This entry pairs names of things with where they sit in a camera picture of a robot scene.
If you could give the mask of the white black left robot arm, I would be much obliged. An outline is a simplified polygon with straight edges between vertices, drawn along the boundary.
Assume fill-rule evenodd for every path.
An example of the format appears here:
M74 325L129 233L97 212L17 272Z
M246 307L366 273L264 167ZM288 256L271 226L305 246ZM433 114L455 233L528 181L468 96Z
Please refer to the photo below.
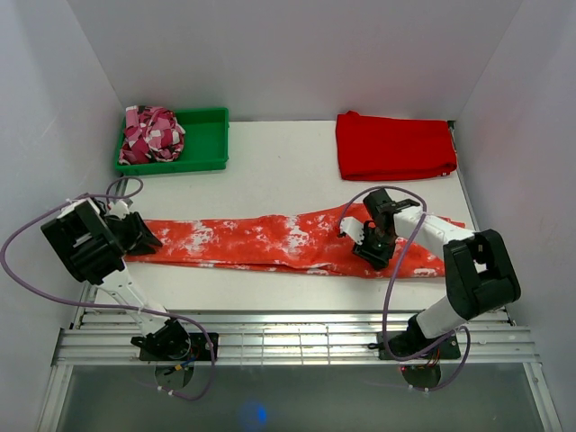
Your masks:
M126 266L127 257L154 255L162 242L125 201L106 206L83 198L40 229L76 280L97 287L124 308L140 331L131 340L135 347L160 360L190 354L191 339L182 324L139 288Z

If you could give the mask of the red white tie-dye trousers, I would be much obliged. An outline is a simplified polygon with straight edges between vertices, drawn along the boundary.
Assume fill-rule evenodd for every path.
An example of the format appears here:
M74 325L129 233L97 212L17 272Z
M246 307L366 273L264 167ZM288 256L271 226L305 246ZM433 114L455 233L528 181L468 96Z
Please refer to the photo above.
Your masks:
M229 268L305 275L386 279L395 267L401 278L435 278L444 263L419 243L397 239L388 267L374 269L354 255L354 242L338 235L341 214L361 222L369 216L361 203L293 216L266 215L253 219L147 220L162 246L138 263L167 266Z

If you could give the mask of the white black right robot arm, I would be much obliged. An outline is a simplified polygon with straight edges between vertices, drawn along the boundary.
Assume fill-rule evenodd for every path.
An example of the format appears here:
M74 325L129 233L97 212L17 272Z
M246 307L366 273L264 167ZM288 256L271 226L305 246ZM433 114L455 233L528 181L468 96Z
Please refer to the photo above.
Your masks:
M465 323L516 302L521 288L502 236L494 229L460 228L431 214L425 200L409 192L393 200L385 187L359 195L368 212L361 222L341 214L339 234L353 240L353 253L373 269L392 269L389 286L400 274L408 248L398 238L418 244L444 263L445 296L412 316L395 337L383 337L384 352L397 361L427 357Z

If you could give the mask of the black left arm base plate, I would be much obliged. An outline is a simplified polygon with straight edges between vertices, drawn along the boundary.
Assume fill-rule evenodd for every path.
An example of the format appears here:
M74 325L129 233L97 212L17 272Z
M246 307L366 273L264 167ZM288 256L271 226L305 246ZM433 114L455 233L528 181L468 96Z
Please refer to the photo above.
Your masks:
M202 332L191 332L183 342L178 345L170 344L160 355L150 353L144 348L139 349L138 359L140 361L160 361L160 362L183 362L193 359L194 361L208 361L212 357L210 346L214 353L214 359L218 358L218 347L220 335L216 332L209 332L206 338Z

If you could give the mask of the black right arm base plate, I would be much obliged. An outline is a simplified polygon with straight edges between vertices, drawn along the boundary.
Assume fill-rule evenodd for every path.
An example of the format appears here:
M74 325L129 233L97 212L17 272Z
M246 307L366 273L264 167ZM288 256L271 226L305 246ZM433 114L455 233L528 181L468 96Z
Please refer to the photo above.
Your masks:
M390 355L384 348L383 333L376 333L376 342L370 346L371 349L378 351L381 360L393 360L395 357L413 356L418 351L430 346L434 339L425 339L424 341L413 341L405 336L403 332L392 331L387 333L388 344L393 355ZM444 340L441 344L423 353L420 358L427 360L457 360L461 357L461 351L455 336Z

